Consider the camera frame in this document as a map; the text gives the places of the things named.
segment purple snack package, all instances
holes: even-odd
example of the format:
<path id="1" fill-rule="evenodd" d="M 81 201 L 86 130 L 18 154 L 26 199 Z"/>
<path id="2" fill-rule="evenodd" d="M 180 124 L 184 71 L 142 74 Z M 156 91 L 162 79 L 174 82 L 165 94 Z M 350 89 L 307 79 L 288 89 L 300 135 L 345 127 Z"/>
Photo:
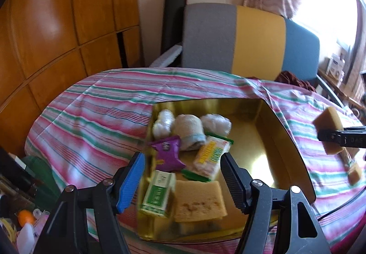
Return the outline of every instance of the purple snack package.
<path id="1" fill-rule="evenodd" d="M 178 135 L 151 142 L 150 146 L 157 151 L 156 170 L 171 172 L 186 167 L 178 158 L 180 146 L 180 137 Z"/>

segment window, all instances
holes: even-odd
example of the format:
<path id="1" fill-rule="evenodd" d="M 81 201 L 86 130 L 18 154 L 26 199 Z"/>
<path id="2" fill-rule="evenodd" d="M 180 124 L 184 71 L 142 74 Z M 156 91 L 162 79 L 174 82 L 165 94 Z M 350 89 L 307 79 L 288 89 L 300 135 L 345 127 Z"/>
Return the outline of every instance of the window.
<path id="1" fill-rule="evenodd" d="M 357 29 L 356 0 L 303 0 L 293 20 L 317 34 L 320 39 L 320 61 L 333 53 L 340 55 L 342 47 L 349 52 Z"/>

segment white bottle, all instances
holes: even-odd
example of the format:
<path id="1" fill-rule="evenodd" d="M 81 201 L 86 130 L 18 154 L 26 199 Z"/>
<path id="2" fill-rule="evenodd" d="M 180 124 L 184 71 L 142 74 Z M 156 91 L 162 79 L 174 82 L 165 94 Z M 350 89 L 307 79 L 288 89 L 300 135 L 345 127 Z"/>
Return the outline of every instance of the white bottle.
<path id="1" fill-rule="evenodd" d="M 16 239 L 16 246 L 18 247 L 19 254 L 29 254 L 34 244 L 33 226 L 26 223 Z"/>

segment blue gripper pad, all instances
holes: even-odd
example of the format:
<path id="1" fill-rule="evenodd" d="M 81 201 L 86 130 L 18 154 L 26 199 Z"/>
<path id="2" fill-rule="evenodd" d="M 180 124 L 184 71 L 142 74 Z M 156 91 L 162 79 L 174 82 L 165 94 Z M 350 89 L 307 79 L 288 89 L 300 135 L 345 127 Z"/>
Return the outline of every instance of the blue gripper pad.
<path id="1" fill-rule="evenodd" d="M 117 179 L 115 188 L 119 187 L 118 202 L 116 208 L 119 213 L 123 213 L 125 208 L 131 204 L 136 188 L 140 182 L 145 169 L 145 155 L 136 152 L 131 158 L 129 164 L 124 168 L 123 173 Z"/>

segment wooden wardrobe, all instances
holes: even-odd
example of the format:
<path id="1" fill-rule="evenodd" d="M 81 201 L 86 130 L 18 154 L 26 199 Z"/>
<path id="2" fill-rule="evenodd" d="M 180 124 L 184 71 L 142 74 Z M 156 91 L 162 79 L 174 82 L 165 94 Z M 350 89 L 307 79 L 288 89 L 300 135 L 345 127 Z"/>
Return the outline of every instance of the wooden wardrobe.
<path id="1" fill-rule="evenodd" d="M 141 66 L 137 0 L 6 0 L 0 8 L 0 145 L 20 157 L 42 110 L 83 78 Z"/>

